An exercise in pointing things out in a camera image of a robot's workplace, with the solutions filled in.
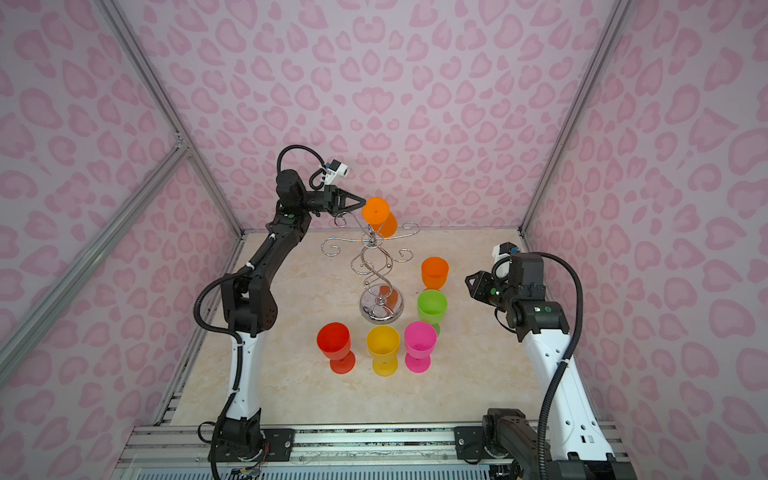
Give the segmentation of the orange wine glass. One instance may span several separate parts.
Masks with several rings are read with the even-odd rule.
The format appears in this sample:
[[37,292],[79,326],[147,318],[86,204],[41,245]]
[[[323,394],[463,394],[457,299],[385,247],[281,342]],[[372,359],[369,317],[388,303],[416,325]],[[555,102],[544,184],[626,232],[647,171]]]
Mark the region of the orange wine glass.
[[449,263],[441,257],[429,257],[421,264],[422,281],[428,290],[440,290],[447,281]]
[[384,238],[392,237],[398,229],[397,219],[389,203],[383,198],[374,197],[367,200],[362,208],[362,216],[364,221]]

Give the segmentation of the green plastic wine glass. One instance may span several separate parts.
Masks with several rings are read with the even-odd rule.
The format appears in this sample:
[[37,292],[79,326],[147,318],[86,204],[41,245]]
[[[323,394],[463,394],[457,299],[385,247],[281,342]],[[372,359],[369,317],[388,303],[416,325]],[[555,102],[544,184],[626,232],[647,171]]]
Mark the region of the green plastic wine glass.
[[419,320],[431,325],[440,335],[440,324],[448,309],[446,296],[438,290],[424,290],[417,299]]

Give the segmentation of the pink plastic wine glass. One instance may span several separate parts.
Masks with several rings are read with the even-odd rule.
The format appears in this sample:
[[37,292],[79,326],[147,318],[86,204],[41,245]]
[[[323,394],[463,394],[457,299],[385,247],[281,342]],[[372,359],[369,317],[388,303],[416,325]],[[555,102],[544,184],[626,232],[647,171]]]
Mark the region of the pink plastic wine glass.
[[407,369],[416,374],[425,373],[431,366],[431,355],[437,344],[436,330],[429,323],[416,321],[405,329],[404,339]]

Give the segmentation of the yellow plastic wine glass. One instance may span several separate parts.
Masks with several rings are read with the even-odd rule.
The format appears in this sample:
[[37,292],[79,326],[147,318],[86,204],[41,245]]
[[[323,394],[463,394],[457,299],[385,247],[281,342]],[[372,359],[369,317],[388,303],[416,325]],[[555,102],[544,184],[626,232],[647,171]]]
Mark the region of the yellow plastic wine glass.
[[366,347],[377,375],[389,377],[397,371],[400,335],[393,327],[383,325],[371,329],[366,337]]

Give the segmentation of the red plastic wine glass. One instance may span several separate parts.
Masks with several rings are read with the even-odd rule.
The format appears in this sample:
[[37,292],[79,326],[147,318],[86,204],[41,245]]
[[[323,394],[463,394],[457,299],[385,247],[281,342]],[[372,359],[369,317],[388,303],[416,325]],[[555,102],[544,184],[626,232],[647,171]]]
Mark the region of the red plastic wine glass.
[[343,375],[354,369],[356,356],[351,350],[351,334],[346,325],[334,322],[323,326],[316,336],[316,343],[334,373]]

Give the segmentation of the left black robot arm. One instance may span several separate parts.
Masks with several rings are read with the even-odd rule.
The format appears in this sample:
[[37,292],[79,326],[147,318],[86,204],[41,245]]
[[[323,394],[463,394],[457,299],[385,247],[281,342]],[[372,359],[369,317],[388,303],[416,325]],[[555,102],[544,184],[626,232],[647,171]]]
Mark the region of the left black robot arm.
[[236,272],[206,286],[195,306],[214,288],[220,290],[226,325],[208,326],[231,339],[230,391],[214,422],[209,462],[266,458],[261,429],[260,363],[267,332],[278,317],[272,281],[290,252],[305,237],[311,220],[327,213],[336,218],[354,212],[366,200],[336,185],[308,189],[297,171],[282,170],[276,177],[275,216],[256,253]]

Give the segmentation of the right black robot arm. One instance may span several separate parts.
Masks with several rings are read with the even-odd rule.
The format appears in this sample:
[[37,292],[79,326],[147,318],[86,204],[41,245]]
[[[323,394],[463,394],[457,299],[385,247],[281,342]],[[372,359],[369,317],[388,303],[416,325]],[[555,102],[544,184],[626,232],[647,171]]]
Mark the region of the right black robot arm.
[[[536,423],[518,409],[491,408],[482,419],[478,450],[510,462],[504,479],[634,479],[617,458],[594,415],[574,354],[584,326],[584,289],[575,269],[544,252],[523,253],[509,242],[493,250],[489,271],[465,279],[472,299],[494,309],[498,323],[515,334],[542,391]],[[559,264],[576,293],[574,319],[547,298],[544,263]]]

